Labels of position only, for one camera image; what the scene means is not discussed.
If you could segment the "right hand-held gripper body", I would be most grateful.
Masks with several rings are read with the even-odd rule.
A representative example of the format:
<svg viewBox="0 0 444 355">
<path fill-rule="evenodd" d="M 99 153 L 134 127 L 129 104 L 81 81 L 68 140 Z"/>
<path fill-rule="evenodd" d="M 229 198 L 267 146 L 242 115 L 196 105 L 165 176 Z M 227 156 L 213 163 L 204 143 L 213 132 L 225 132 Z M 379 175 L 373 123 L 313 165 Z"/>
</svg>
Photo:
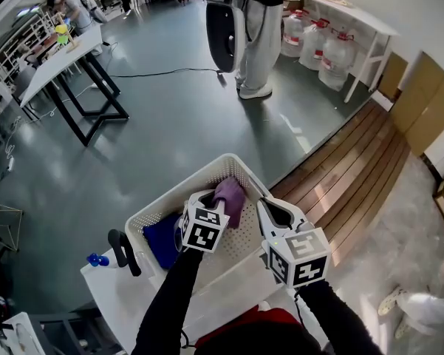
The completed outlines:
<svg viewBox="0 0 444 355">
<path fill-rule="evenodd" d="M 273 196 L 256 204 L 266 267 L 277 283 L 300 288 L 326 277 L 332 252 L 323 229 L 299 207 Z"/>
</svg>

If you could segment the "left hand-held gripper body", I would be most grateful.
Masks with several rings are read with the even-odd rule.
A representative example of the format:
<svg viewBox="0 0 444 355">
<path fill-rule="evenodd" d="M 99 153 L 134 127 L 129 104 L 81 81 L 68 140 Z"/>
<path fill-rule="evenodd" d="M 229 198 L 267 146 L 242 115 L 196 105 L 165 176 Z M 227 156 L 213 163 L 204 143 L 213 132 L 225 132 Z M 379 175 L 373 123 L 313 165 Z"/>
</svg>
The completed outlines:
<svg viewBox="0 0 444 355">
<path fill-rule="evenodd" d="M 182 246 L 215 252 L 230 216 L 225 213 L 225 201 L 214 200 L 214 195 L 214 189 L 206 189 L 193 193 L 185 202 L 178 224 Z"/>
</svg>

